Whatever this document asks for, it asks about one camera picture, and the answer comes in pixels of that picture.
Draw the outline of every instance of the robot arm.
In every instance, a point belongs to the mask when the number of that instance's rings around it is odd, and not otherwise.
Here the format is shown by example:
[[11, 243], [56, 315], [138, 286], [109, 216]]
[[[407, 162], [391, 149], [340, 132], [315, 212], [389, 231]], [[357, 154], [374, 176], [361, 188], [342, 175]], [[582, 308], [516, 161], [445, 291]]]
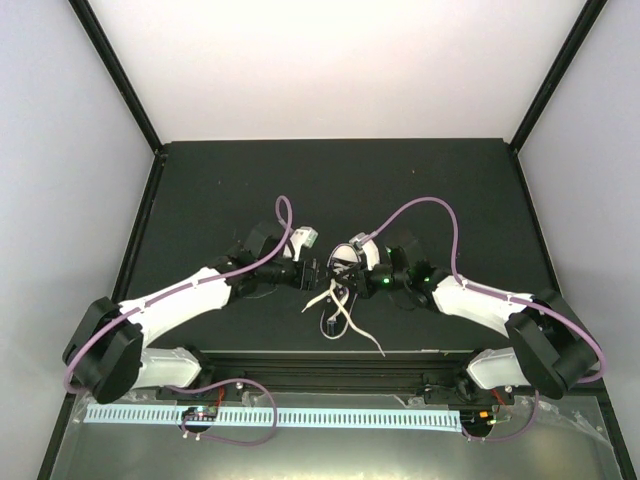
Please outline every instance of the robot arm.
[[220, 273], [238, 270], [264, 257], [281, 237], [281, 228], [262, 223], [254, 228], [244, 245], [236, 245], [225, 256], [215, 259], [212, 266], [175, 285], [119, 305], [108, 298], [96, 300], [67, 345], [63, 361], [69, 365], [97, 331], [124, 312], [134, 311], [88, 350], [74, 370], [76, 379], [99, 403], [111, 403], [134, 388], [190, 385], [202, 370], [202, 360], [185, 348], [165, 350], [148, 345], [204, 312], [222, 309], [253, 293], [261, 283], [314, 289], [318, 263], [301, 258], [302, 251], [311, 248], [317, 237], [309, 227], [295, 230], [283, 254], [255, 270], [233, 278], [215, 279]]
[[357, 262], [334, 274], [360, 298], [380, 290], [404, 290], [418, 307], [466, 318], [509, 338], [511, 348], [485, 350], [466, 366], [467, 375], [480, 388], [531, 385], [542, 395], [559, 399], [597, 362], [593, 349], [574, 331], [518, 303], [542, 305], [587, 331], [559, 293], [516, 294], [475, 282], [471, 288], [467, 279], [456, 279], [450, 271], [432, 266], [417, 240], [406, 232], [385, 242], [386, 249], [379, 251], [386, 250], [387, 256], [380, 255], [380, 263], [372, 267], [364, 260], [373, 241], [366, 243], [352, 242]]

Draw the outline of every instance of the black frame edge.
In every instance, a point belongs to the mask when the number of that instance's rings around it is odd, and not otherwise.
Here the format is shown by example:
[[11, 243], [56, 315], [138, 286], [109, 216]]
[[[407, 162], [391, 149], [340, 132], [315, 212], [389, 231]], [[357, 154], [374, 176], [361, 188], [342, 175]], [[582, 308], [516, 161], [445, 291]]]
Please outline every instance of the black frame edge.
[[107, 71], [111, 75], [118, 91], [122, 95], [127, 107], [131, 111], [133, 118], [137, 122], [142, 134], [147, 139], [151, 151], [154, 153], [159, 152], [162, 149], [162, 142], [158, 137], [151, 120], [144, 111], [142, 103], [138, 98], [127, 74], [122, 68], [122, 64], [116, 56], [116, 52], [113, 50], [109, 39], [107, 38], [98, 18], [96, 17], [88, 0], [69, 0], [69, 3], [76, 12], [76, 16], [80, 20], [84, 30], [87, 32], [91, 43], [95, 47], [98, 55], [102, 59], [102, 63], [107, 68]]
[[587, 38], [591, 27], [593, 27], [593, 24], [606, 3], [607, 0], [587, 0], [584, 4], [580, 15], [578, 15], [576, 22], [573, 24], [569, 35], [567, 35], [567, 38], [562, 44], [547, 76], [538, 89], [533, 102], [529, 106], [527, 113], [511, 140], [510, 147], [516, 153], [522, 150], [522, 147], [533, 131], [547, 103], [549, 103], [553, 92], [555, 92], [560, 84], [562, 77], [569, 68], [569, 65], [571, 65], [573, 58], [576, 56], [576, 53], [578, 53], [580, 46], [585, 38]]
[[[122, 265], [120, 266], [120, 271], [116, 278], [116, 284], [112, 294], [112, 298], [116, 303], [124, 300], [127, 294], [129, 283], [131, 282], [133, 266], [135, 265], [138, 251], [140, 250], [140, 244], [149, 220], [153, 200], [156, 196], [158, 186], [160, 185], [160, 178], [162, 177], [166, 159], [167, 155], [164, 153], [164, 147], [162, 147], [153, 159], [151, 171], [149, 172], [144, 193], [142, 194], [142, 200], [140, 201], [140, 207], [138, 208], [138, 213], [136, 214], [133, 229], [131, 230], [129, 242], [127, 243], [127, 248], [124, 253]], [[67, 428], [71, 411], [73, 410], [75, 398], [76, 396], [70, 393], [67, 393], [64, 397], [60, 413], [58, 414], [58, 419], [56, 420], [55, 427], [49, 439], [49, 445], [47, 446], [45, 456], [42, 460], [42, 464], [40, 465], [38, 480], [48, 479], [53, 473], [56, 458], [62, 445], [64, 432]]]
[[[522, 191], [525, 194], [527, 205], [529, 207], [529, 213], [531, 215], [531, 221], [533, 222], [534, 228], [536, 229], [540, 248], [544, 253], [545, 263], [547, 264], [549, 276], [551, 277], [551, 281], [553, 282], [553, 288], [560, 292], [558, 278], [553, 268], [553, 263], [551, 262], [551, 256], [549, 255], [549, 250], [544, 240], [544, 235], [542, 234], [538, 216], [536, 215], [536, 211], [533, 206], [533, 201], [529, 192], [529, 186], [527, 185], [527, 180], [522, 169], [522, 163], [520, 162], [520, 158], [518, 158], [518, 153], [516, 151], [511, 151], [511, 157], [513, 159], [514, 168], [516, 169], [518, 177], [520, 178]], [[636, 479], [637, 477], [633, 469], [633, 463], [631, 462], [629, 451], [627, 450], [627, 446], [624, 442], [624, 437], [622, 436], [622, 431], [620, 430], [620, 425], [618, 424], [618, 420], [614, 413], [613, 406], [611, 405], [611, 399], [609, 398], [609, 393], [607, 392], [604, 382], [599, 381], [592, 385], [578, 385], [568, 395], [593, 395], [597, 397], [598, 405], [600, 406], [600, 412], [602, 413], [602, 417], [605, 421], [607, 433], [609, 434], [609, 440], [611, 441], [611, 445], [613, 446], [614, 454], [616, 456], [622, 478], [624, 478], [625, 480]]]
[[516, 169], [518, 178], [520, 179], [520, 186], [522, 187], [522, 192], [524, 193], [525, 200], [527, 202], [527, 207], [529, 209], [531, 221], [533, 222], [533, 227], [536, 230], [538, 243], [540, 244], [540, 248], [544, 254], [544, 261], [545, 261], [545, 264], [547, 265], [547, 269], [549, 270], [549, 277], [551, 278], [553, 288], [557, 292], [560, 292], [560, 284], [558, 283], [558, 276], [556, 275], [556, 272], [553, 268], [553, 262], [551, 261], [551, 255], [549, 254], [547, 243], [544, 241], [544, 235], [542, 234], [542, 227], [540, 226], [540, 222], [538, 221], [538, 215], [536, 215], [536, 209], [533, 205], [531, 192], [529, 191], [529, 185], [527, 185], [527, 179], [524, 176], [522, 163], [520, 162], [520, 158], [518, 157], [517, 152], [511, 150], [510, 155], [511, 155], [511, 159], [513, 160], [513, 166]]
[[51, 478], [51, 474], [53, 473], [53, 468], [55, 467], [56, 459], [58, 457], [58, 452], [60, 451], [60, 447], [62, 446], [62, 438], [64, 437], [64, 432], [67, 429], [69, 417], [71, 417], [71, 411], [73, 410], [75, 399], [75, 395], [67, 393], [64, 397], [64, 400], [62, 401], [58, 419], [56, 420], [56, 424], [53, 427], [53, 432], [51, 434], [51, 438], [49, 439], [47, 451], [44, 454], [42, 464], [40, 465], [38, 480], [47, 480]]
[[142, 200], [140, 201], [140, 207], [136, 214], [136, 219], [133, 223], [133, 229], [131, 230], [131, 236], [127, 243], [127, 248], [122, 259], [122, 265], [116, 278], [116, 283], [111, 295], [112, 300], [115, 303], [119, 303], [126, 298], [127, 291], [129, 290], [129, 284], [131, 283], [131, 275], [133, 274], [133, 267], [136, 264], [138, 258], [138, 252], [140, 251], [140, 245], [144, 236], [149, 216], [151, 214], [151, 207], [160, 185], [160, 179], [162, 178], [162, 172], [164, 171], [164, 164], [167, 160], [167, 154], [164, 151], [164, 147], [160, 152], [156, 153], [153, 164], [151, 165], [151, 171], [149, 172], [149, 178], [144, 187], [142, 194]]

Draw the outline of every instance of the black table surface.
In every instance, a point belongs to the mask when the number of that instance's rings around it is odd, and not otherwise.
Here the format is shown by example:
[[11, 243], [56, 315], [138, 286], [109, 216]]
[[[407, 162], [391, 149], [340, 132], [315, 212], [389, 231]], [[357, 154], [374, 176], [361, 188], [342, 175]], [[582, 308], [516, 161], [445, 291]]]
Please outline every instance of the black table surface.
[[[518, 165], [500, 139], [281, 140], [176, 142], [155, 196], [127, 298], [195, 273], [253, 226], [274, 217], [278, 195], [293, 204], [294, 225], [319, 232], [313, 251], [370, 232], [420, 196], [449, 202], [460, 224], [458, 269], [481, 283], [521, 292], [552, 287]], [[444, 209], [420, 204], [390, 228], [408, 228], [435, 265], [448, 266], [452, 228]], [[320, 309], [301, 314], [317, 292], [281, 286], [170, 331], [154, 346], [203, 351], [366, 352], [353, 331], [330, 341]], [[358, 301], [356, 324], [387, 351], [502, 348], [507, 339], [465, 319], [405, 311], [385, 294]]]

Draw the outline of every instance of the white cable tray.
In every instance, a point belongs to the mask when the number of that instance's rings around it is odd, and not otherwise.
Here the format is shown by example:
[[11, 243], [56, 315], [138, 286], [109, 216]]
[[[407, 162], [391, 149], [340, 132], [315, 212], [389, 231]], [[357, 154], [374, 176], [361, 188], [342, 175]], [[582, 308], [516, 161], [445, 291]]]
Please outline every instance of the white cable tray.
[[[178, 425], [190, 407], [173, 405], [98, 405], [87, 407], [85, 423]], [[220, 407], [215, 421], [187, 425], [268, 427], [273, 410], [262, 407]], [[448, 410], [386, 410], [347, 408], [278, 408], [278, 427], [370, 428], [460, 432], [460, 414]]]

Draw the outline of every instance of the red wire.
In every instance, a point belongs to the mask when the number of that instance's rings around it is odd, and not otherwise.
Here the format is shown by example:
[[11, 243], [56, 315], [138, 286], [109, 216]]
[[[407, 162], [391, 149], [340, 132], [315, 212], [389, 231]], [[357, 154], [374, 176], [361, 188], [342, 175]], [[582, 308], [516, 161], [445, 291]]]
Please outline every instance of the red wire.
[[507, 406], [507, 404], [504, 403], [504, 400], [502, 400], [502, 397], [500, 396], [500, 394], [495, 388], [491, 389], [491, 393], [493, 393], [493, 396], [498, 399], [498, 402], [500, 403], [500, 405], [503, 405], [505, 407]]
[[218, 388], [218, 401], [216, 402], [216, 408], [220, 406], [224, 399], [224, 387]]

